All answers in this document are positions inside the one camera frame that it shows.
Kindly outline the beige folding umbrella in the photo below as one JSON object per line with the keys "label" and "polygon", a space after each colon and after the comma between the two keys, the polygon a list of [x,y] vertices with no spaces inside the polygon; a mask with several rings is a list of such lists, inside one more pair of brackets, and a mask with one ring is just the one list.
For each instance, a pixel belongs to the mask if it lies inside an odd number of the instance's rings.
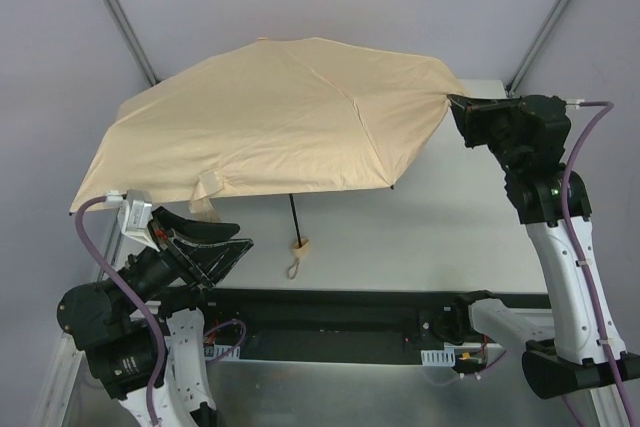
{"label": "beige folding umbrella", "polygon": [[71,203],[187,202],[394,186],[464,84],[439,59],[322,38],[261,39],[125,101]]}

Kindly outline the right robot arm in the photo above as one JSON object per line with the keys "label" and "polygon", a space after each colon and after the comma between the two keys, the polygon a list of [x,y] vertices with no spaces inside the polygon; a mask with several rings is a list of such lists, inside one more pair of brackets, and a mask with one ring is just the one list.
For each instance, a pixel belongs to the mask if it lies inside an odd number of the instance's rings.
{"label": "right robot arm", "polygon": [[457,296],[432,322],[432,334],[453,345],[474,334],[497,342],[519,357],[541,399],[638,379],[639,357],[628,351],[608,309],[593,251],[592,208],[573,168],[586,137],[565,149],[567,110],[587,103],[543,95],[448,99],[466,147],[487,147],[504,172],[507,198],[542,268],[553,328],[543,330],[490,292],[475,291]]}

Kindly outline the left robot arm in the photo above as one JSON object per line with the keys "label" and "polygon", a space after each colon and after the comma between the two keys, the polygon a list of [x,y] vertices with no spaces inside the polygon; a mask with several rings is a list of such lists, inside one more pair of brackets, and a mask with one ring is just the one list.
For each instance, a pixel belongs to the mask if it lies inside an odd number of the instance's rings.
{"label": "left robot arm", "polygon": [[57,322],[92,377],[141,426],[217,426],[207,385],[202,292],[216,287],[253,247],[233,223],[180,217],[164,207],[148,211],[136,230],[147,246],[115,269],[97,249],[84,215],[77,234],[106,277],[68,290]]}

